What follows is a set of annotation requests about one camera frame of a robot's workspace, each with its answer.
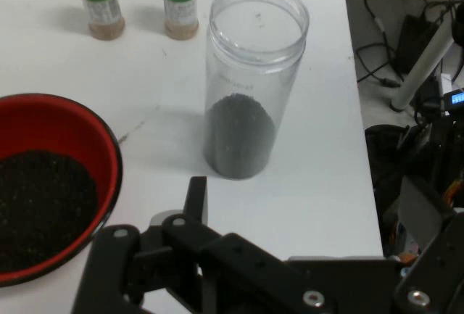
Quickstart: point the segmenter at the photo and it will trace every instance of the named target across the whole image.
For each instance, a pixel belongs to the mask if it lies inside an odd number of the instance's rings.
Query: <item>red bowl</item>
[[[108,125],[87,107],[60,96],[18,94],[0,98],[0,159],[30,149],[65,154],[96,182],[98,210],[88,228],[58,255],[33,267],[0,273],[0,286],[32,280],[76,256],[107,221],[123,179],[119,145]]]

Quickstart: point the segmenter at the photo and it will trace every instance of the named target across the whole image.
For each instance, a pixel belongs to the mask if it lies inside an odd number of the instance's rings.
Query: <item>metal bolt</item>
[[[173,226],[183,226],[186,224],[186,221],[183,218],[176,218],[173,221]]]
[[[306,291],[303,294],[303,302],[310,307],[320,308],[324,305],[325,301],[324,295],[318,291]]]
[[[401,275],[402,278],[404,278],[410,271],[410,268],[409,267],[404,267],[404,268],[401,268],[401,271],[399,272],[399,274]]]
[[[413,290],[407,294],[407,300],[418,307],[428,307],[430,305],[430,297],[422,291]]]
[[[126,229],[118,229],[116,232],[113,233],[113,236],[115,238],[123,238],[124,236],[127,236],[129,232]]]

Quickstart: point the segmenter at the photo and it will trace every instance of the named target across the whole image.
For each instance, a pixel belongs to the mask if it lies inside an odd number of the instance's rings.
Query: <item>electronic device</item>
[[[444,109],[451,115],[464,113],[464,91],[458,89],[443,96]]]

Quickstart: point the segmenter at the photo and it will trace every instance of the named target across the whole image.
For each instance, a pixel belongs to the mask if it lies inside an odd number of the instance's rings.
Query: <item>dark granules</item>
[[[96,214],[94,180],[46,151],[0,160],[0,273],[36,265],[75,241]]]
[[[232,94],[206,114],[205,157],[219,174],[249,178],[268,163],[276,127],[259,102]]]

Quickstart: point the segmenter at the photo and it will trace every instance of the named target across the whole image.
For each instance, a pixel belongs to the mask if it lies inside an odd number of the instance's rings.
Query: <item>clear plastic jar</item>
[[[204,154],[219,174],[249,178],[267,165],[309,21],[301,0],[213,1]]]

